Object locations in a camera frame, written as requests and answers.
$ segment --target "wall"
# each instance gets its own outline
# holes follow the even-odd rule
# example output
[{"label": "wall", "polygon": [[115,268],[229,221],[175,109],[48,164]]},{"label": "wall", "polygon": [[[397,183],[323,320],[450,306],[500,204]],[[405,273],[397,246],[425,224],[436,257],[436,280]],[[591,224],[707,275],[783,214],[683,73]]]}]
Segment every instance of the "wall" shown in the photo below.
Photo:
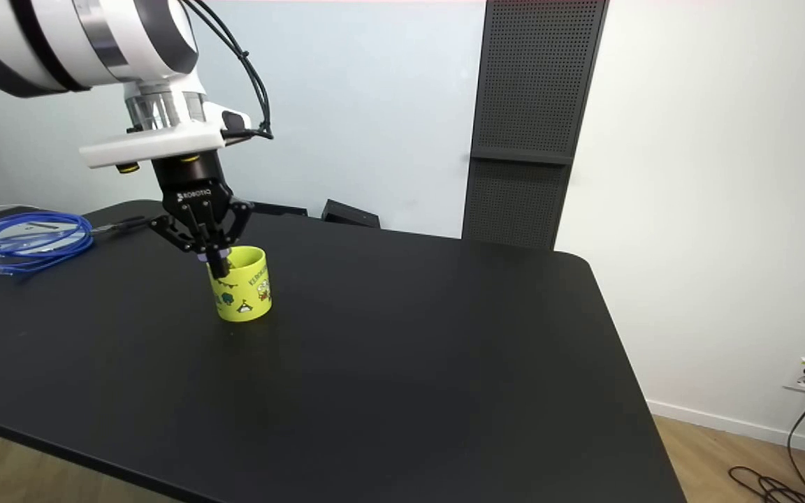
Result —
[{"label": "wall", "polygon": [[805,3],[611,0],[597,63],[558,249],[595,264],[653,411],[783,440],[805,404],[778,387],[805,355]]},{"label": "wall", "polygon": [[[393,229],[457,233],[482,0],[211,3],[252,50],[274,101],[277,141],[224,154],[240,197],[323,197]],[[256,111],[231,55],[197,29],[211,101]],[[126,127],[120,88],[14,101],[0,95],[0,204],[92,210],[159,197],[150,172],[87,169],[74,145]]]}]

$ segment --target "wooden floor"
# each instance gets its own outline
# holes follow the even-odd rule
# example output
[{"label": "wooden floor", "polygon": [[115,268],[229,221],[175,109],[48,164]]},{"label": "wooden floor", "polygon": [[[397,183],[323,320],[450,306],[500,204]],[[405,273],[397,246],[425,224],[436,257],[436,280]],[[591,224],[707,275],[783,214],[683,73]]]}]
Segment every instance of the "wooden floor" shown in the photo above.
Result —
[{"label": "wooden floor", "polygon": [[[657,418],[657,426],[690,503],[753,503],[758,498],[725,477],[725,470],[734,464],[753,465],[758,472],[773,475],[799,489],[799,479],[788,470],[785,450],[777,444],[738,439],[671,418]],[[0,503],[36,499],[164,503],[168,498],[0,439]]]}]

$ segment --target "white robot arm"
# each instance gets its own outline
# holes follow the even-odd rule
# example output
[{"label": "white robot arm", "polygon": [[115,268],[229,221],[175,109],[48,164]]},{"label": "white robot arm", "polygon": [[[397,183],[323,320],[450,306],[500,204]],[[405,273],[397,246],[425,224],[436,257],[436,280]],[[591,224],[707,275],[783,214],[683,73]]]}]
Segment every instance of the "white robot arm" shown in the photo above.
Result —
[{"label": "white robot arm", "polygon": [[[204,97],[187,7],[243,59],[263,104],[260,127]],[[243,231],[247,210],[231,201],[215,151],[270,131],[260,76],[233,35],[218,27],[224,21],[204,0],[0,0],[0,88],[36,97],[126,84],[129,133],[87,145],[81,157],[92,168],[120,169],[150,159],[168,210],[155,229],[178,249],[204,253],[224,275],[224,250]]]}]

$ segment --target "power cord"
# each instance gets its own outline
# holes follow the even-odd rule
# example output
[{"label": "power cord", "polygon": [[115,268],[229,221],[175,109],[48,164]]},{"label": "power cord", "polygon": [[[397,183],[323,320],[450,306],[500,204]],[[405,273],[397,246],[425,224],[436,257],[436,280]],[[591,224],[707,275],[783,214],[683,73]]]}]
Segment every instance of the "power cord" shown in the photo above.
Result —
[{"label": "power cord", "polygon": [[0,217],[0,275],[34,275],[94,243],[87,217],[68,211],[14,211]]},{"label": "power cord", "polygon": [[[797,417],[791,433],[788,433],[788,440],[785,440],[785,450],[788,450],[788,461],[791,461],[791,470],[792,475],[799,477],[799,484],[805,485],[805,472],[799,470],[797,457],[792,457],[792,433],[797,426],[805,421],[805,407],[802,412]],[[752,465],[730,465],[730,477],[742,485],[746,492],[758,493],[760,503],[778,503],[778,499],[788,499],[788,503],[805,503],[805,492],[777,479],[777,477],[767,477],[767,475],[760,475],[758,470]]]},{"label": "power cord", "polygon": [[240,67],[246,69],[256,101],[260,101],[260,127],[246,127],[240,133],[231,133],[231,140],[247,140],[247,136],[264,136],[270,140],[270,104],[268,104],[268,88],[256,73],[256,67],[247,59],[247,50],[240,46],[240,41],[233,39],[233,34],[229,29],[229,25],[205,4],[205,0],[183,0],[183,4],[229,46],[229,53],[240,62]]}]

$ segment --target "coiled blue cable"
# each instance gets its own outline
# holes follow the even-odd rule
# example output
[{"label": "coiled blue cable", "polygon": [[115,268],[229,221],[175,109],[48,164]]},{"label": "coiled blue cable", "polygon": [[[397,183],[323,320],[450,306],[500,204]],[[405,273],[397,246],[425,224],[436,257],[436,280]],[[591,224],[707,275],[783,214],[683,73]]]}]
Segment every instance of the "coiled blue cable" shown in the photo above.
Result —
[{"label": "coiled blue cable", "polygon": [[0,275],[31,275],[92,249],[92,224],[68,211],[0,217]]}]

